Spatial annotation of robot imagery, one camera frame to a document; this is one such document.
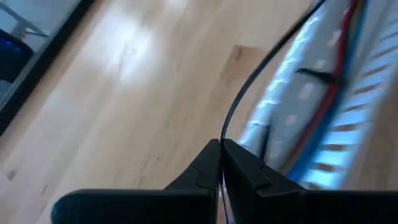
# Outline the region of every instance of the red wire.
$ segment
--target red wire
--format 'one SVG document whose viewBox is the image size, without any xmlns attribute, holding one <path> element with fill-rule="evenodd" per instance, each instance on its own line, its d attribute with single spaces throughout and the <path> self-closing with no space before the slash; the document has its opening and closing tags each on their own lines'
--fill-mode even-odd
<svg viewBox="0 0 398 224">
<path fill-rule="evenodd" d="M 353 17 L 353 14 L 354 14 L 354 11 L 355 11 L 357 5 L 358 5 L 358 0 L 351 0 L 349 9 L 343 19 L 343 25 L 342 25 L 343 28 L 342 28 L 341 35 L 339 38 L 339 43 L 338 43 L 336 68 L 335 68 L 335 71 L 333 72 L 334 77 L 341 76 L 342 71 L 343 71 L 343 66 L 344 66 L 343 62 L 344 62 L 346 42 L 347 42 L 348 32 L 349 32 L 349 23 L 351 21 L 351 18 Z M 310 138 L 311 134 L 313 133 L 314 129 L 319 125 L 319 122 L 325 115 L 327 109 L 332 104 L 337 91 L 338 91 L 337 84 L 333 84 L 332 86 L 329 87 L 324 99 L 322 100 L 320 106 L 317 109 L 317 112 L 315 113 L 315 116 L 307 124 L 307 127 L 305 128 L 304 133 L 301 135 L 301 138 L 298 140 L 296 146 L 290 153 L 290 155 L 287 159 L 287 162 L 285 163 L 285 166 L 289 163 L 289 161 L 291 161 L 293 158 L 295 158 L 295 156 L 299 152 L 302 151 L 305 143 L 307 143 L 307 141 Z"/>
</svg>

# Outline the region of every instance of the blue wire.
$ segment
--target blue wire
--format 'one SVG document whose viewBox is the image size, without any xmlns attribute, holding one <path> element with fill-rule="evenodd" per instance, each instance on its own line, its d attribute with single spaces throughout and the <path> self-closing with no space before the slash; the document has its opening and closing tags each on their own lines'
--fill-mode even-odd
<svg viewBox="0 0 398 224">
<path fill-rule="evenodd" d="M 359 22 L 358 22 L 358 29 L 355 32 L 354 39 L 353 39 L 353 44 L 347 54 L 346 60 L 343 62 L 343 74 L 342 77 L 346 78 L 348 71 L 349 71 L 349 63 L 351 62 L 351 59 L 356 51 L 356 47 L 359 42 L 359 38 L 361 36 L 361 31 L 363 29 L 363 22 L 365 18 L 365 12 L 368 8 L 368 0 L 364 0 L 364 7 L 361 12 L 361 15 L 359 16 Z M 313 159 L 319 144 L 321 140 L 323 139 L 323 136 L 326 133 L 326 129 L 329 126 L 331 120 L 333 119 L 338 106 L 340 105 L 344 93 L 346 91 L 346 88 L 344 86 L 339 87 L 335 98 L 333 99 L 333 102 L 331 106 L 329 107 L 328 111 L 324 115 L 323 119 L 321 120 L 321 123 L 318 125 L 316 128 L 314 134 L 311 136 L 308 144 L 302 151 L 301 155 L 299 156 L 299 159 L 296 161 L 296 163 L 293 165 L 291 170 L 288 172 L 287 177 L 292 180 L 292 181 L 299 181 L 300 178 L 304 175 L 305 171 L 309 168 L 310 166 L 310 161 Z"/>
</svg>

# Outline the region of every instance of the black wire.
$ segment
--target black wire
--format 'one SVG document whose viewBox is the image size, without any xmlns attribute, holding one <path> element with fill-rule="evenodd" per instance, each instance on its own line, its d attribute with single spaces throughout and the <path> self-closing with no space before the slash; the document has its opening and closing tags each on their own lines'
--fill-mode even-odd
<svg viewBox="0 0 398 224">
<path fill-rule="evenodd" d="M 246 82 L 243 84 L 242 88 L 236 95 L 235 100 L 233 101 L 231 107 L 229 108 L 228 114 L 226 115 L 223 129 L 221 130 L 221 137 L 220 143 L 221 145 L 224 144 L 224 139 L 226 135 L 226 130 L 228 128 L 229 122 L 231 121 L 232 115 L 235 112 L 236 107 L 238 106 L 239 102 L 241 101 L 245 92 L 249 89 L 253 81 L 259 76 L 261 71 L 264 69 L 265 66 L 275 57 L 278 51 L 289 41 L 290 38 L 308 21 L 308 19 L 321 7 L 321 5 L 326 0 L 321 0 L 317 3 L 317 5 L 311 9 L 306 15 L 300 18 L 290 30 L 278 41 L 278 43 L 271 49 L 271 51 L 266 55 L 266 57 L 262 60 L 259 66 L 252 72 Z"/>
</svg>

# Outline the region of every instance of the dark furniture edge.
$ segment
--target dark furniture edge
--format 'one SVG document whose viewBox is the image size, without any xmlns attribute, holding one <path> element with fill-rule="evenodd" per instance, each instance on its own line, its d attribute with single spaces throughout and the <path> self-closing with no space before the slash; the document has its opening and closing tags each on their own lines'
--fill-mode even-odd
<svg viewBox="0 0 398 224">
<path fill-rule="evenodd" d="M 0 135 L 6 131 L 94 2 L 95 0 L 81 0 L 72 9 L 73 11 L 69 14 L 69 17 L 64 20 L 58 32 L 51 36 L 49 44 L 41 52 L 38 52 L 31 59 L 31 63 L 28 63 L 26 68 L 19 74 L 17 80 L 12 84 L 7 98 L 1 102 Z"/>
</svg>

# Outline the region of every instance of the blue object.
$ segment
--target blue object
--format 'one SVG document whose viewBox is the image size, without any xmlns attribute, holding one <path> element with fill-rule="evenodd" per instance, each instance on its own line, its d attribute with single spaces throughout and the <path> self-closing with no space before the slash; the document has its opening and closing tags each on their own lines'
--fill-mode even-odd
<svg viewBox="0 0 398 224">
<path fill-rule="evenodd" d="M 32 55 L 25 43 L 0 30 L 0 80 L 14 82 Z"/>
</svg>

